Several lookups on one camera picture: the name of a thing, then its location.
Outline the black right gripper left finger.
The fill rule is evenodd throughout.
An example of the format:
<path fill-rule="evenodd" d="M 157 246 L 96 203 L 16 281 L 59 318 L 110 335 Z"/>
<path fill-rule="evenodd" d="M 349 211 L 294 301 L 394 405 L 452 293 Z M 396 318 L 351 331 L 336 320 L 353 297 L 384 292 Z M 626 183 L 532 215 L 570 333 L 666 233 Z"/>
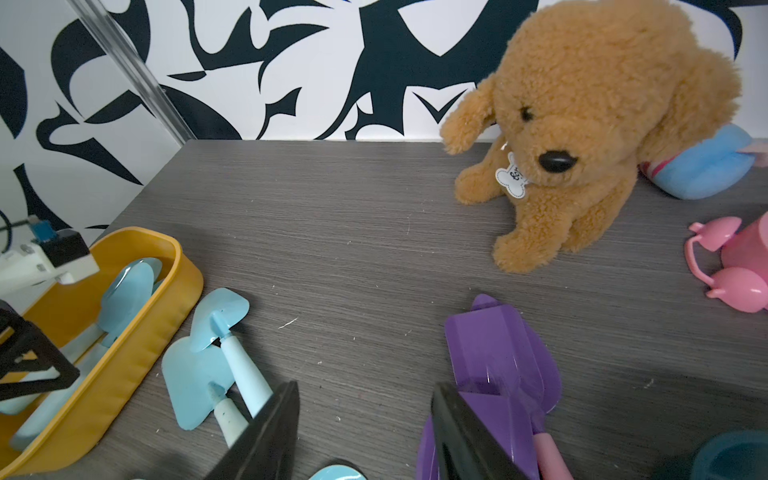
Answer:
<path fill-rule="evenodd" d="M 299 415 L 298 382 L 284 382 L 204 479 L 291 479 Z"/>

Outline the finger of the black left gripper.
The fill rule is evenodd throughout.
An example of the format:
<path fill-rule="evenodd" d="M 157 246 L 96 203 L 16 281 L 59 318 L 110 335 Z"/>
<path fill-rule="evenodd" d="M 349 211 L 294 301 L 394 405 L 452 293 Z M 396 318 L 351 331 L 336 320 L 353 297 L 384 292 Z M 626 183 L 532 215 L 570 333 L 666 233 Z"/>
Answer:
<path fill-rule="evenodd" d="M 1 378 L 23 373 L 25 379 L 1 384 L 1 400 L 43 394 L 70 387 L 80 371 L 42 330 L 1 301 Z"/>

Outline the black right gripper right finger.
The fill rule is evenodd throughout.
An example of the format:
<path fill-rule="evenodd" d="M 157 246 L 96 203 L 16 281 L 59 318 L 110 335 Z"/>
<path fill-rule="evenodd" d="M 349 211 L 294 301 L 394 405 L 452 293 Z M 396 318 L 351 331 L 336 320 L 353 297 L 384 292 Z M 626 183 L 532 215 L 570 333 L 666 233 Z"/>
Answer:
<path fill-rule="evenodd" d="M 455 386 L 434 386 L 431 414 L 441 479 L 528 479 Z"/>

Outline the light blue heart shovel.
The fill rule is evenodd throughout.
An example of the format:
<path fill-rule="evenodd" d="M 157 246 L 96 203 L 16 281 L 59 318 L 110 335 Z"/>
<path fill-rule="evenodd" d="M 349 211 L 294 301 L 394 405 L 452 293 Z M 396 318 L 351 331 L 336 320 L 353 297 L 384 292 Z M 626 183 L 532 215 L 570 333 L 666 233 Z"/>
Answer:
<path fill-rule="evenodd" d="M 191 350 L 200 352 L 220 341 L 234 382 L 252 418 L 255 418 L 272 396 L 273 390 L 245 351 L 232 328 L 250 310 L 249 301 L 238 293 L 218 288 L 197 305 L 191 325 Z"/>

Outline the light blue dirty-handle shovel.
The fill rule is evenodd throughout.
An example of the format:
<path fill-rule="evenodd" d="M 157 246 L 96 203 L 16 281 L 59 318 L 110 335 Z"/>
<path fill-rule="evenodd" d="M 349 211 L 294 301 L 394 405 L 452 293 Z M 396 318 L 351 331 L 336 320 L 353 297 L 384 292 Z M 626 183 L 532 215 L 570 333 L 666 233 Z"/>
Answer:
<path fill-rule="evenodd" d="M 177 424 L 191 431 L 213 413 L 231 448 L 249 424 L 228 396 L 233 374 L 219 347 L 193 352 L 191 346 L 189 336 L 181 337 L 168 347 L 161 364 Z"/>

